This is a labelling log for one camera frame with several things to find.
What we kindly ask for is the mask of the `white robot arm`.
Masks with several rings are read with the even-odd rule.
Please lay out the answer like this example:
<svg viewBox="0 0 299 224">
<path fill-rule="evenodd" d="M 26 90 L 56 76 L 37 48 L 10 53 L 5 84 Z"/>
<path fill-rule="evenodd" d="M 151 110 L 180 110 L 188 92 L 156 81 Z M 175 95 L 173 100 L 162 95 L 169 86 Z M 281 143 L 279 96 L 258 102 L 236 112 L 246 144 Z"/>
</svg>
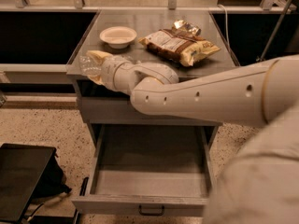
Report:
<svg viewBox="0 0 299 224">
<path fill-rule="evenodd" d="M 147 115 L 261 128 L 225 166 L 203 224 L 299 224 L 299 62 L 287 56 L 181 82 L 160 63 L 87 53 L 89 78 Z"/>
</svg>

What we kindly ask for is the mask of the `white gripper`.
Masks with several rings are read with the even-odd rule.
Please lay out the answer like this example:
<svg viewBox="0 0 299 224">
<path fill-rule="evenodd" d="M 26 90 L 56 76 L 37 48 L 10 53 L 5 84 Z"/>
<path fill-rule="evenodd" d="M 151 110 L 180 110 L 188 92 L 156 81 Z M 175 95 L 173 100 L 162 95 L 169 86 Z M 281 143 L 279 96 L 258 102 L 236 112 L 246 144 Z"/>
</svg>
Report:
<svg viewBox="0 0 299 224">
<path fill-rule="evenodd" d="M 100 76 L 88 76 L 97 85 L 104 85 L 111 91 L 130 95 L 132 90 L 146 77 L 154 78 L 162 84 L 178 83 L 178 74 L 162 63 L 132 63 L 122 56 L 111 56 L 101 50 L 88 50 L 86 55 L 96 63 L 101 63 Z"/>
</svg>

